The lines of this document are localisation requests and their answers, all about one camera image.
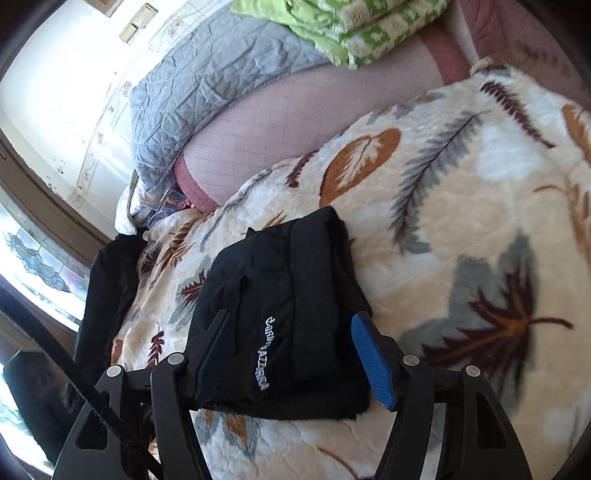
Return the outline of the black pants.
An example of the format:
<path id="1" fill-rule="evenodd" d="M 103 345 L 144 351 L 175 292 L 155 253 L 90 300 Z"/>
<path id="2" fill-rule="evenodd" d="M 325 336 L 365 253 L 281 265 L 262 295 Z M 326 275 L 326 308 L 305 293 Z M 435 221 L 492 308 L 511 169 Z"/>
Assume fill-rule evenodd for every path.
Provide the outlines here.
<path id="1" fill-rule="evenodd" d="M 228 358 L 198 407 L 263 419 L 353 419 L 370 385 L 352 340 L 372 308 L 356 282 L 346 224 L 332 207 L 262 231 L 216 256 L 189 337 L 230 314 Z"/>

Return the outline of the black garment at bed edge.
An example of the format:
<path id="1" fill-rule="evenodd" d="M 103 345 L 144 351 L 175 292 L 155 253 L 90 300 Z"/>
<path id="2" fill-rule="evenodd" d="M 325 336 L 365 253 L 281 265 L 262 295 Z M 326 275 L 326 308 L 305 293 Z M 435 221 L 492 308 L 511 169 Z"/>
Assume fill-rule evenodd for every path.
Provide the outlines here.
<path id="1" fill-rule="evenodd" d="M 75 363 L 91 379 L 111 364 L 112 342 L 138 290 L 137 264 L 145 245 L 139 235 L 119 234 L 92 263 L 74 350 Z"/>

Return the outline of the stained glass window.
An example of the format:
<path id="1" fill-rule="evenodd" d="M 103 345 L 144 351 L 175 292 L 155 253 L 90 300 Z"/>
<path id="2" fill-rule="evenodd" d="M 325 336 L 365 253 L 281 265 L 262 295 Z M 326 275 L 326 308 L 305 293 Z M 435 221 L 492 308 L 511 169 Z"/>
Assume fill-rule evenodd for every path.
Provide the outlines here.
<path id="1" fill-rule="evenodd" d="M 79 330 L 89 268 L 35 225 L 6 192 L 1 193 L 1 275 L 53 320 Z"/>

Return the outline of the leaf pattern fleece blanket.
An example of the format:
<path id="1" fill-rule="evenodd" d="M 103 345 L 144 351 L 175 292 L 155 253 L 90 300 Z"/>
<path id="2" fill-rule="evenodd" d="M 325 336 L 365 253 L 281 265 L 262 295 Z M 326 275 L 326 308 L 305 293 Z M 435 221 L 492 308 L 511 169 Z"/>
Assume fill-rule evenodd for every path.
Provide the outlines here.
<path id="1" fill-rule="evenodd" d="M 477 366 L 532 475 L 552 478 L 590 419 L 590 110 L 488 59 L 263 170 L 211 215 L 152 228 L 112 361 L 181 350 L 222 248 L 328 205 L 377 327 L 421 359 Z"/>

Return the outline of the grey quilted blanket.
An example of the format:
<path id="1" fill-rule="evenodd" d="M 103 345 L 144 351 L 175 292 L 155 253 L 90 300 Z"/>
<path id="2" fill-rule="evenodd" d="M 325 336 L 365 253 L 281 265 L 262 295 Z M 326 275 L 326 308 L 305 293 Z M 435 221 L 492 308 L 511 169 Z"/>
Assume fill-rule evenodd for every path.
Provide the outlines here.
<path id="1" fill-rule="evenodd" d="M 310 42 L 266 19 L 222 7 L 202 21 L 130 93 L 139 205 L 157 205 L 172 182 L 177 155 L 222 110 L 327 61 Z"/>

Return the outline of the green patterned folded blanket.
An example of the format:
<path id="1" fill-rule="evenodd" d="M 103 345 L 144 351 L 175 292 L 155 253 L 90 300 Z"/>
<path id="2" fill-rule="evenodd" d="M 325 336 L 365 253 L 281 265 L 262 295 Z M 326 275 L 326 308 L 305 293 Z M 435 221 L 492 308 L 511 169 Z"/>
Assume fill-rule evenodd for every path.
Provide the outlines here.
<path id="1" fill-rule="evenodd" d="M 438 19 L 448 0 L 235 1 L 238 15 L 286 26 L 335 66 L 368 65 Z"/>

